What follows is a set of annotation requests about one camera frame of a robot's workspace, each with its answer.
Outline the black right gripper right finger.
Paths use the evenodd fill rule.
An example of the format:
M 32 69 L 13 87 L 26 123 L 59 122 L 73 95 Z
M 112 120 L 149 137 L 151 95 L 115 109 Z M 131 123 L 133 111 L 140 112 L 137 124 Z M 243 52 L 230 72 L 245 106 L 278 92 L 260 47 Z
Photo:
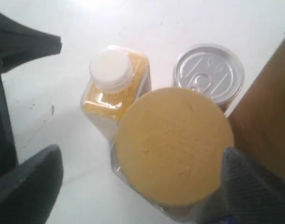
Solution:
M 226 211 L 203 224 L 285 224 L 285 181 L 235 147 L 222 154 Z

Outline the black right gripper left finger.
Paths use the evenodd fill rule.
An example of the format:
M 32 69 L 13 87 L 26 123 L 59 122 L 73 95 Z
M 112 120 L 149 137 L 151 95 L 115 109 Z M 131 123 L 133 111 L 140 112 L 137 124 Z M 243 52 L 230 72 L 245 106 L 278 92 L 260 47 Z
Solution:
M 63 183 L 60 147 L 49 145 L 0 178 L 0 224 L 44 224 Z

